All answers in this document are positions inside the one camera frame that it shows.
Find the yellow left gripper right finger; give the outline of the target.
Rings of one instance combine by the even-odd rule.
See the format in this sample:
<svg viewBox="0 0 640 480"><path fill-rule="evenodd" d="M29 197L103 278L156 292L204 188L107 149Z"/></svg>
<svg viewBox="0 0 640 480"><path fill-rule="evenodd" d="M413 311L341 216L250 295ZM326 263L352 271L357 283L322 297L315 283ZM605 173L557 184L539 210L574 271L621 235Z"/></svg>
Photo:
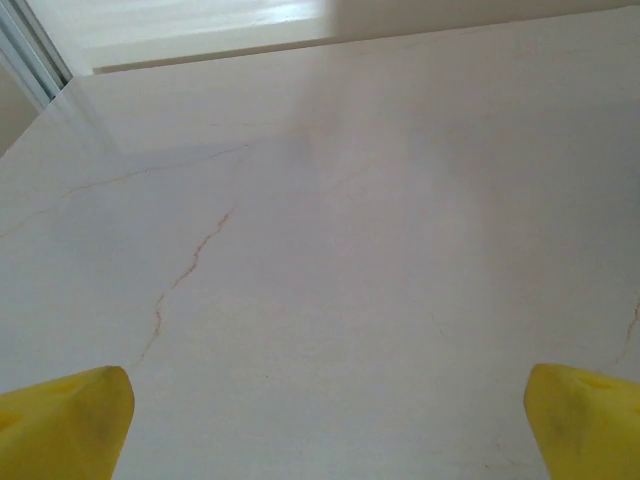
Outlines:
<svg viewBox="0 0 640 480"><path fill-rule="evenodd" d="M537 364L524 408L552 479L639 477L639 385L560 364Z"/></svg>

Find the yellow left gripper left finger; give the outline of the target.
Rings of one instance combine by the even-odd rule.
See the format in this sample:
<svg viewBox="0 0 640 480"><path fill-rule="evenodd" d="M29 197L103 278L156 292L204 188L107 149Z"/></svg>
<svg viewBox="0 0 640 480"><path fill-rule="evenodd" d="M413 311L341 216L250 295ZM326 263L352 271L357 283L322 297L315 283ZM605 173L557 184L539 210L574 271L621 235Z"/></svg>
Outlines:
<svg viewBox="0 0 640 480"><path fill-rule="evenodd" d="M103 366L1 395L3 479L110 479L135 397L126 371Z"/></svg>

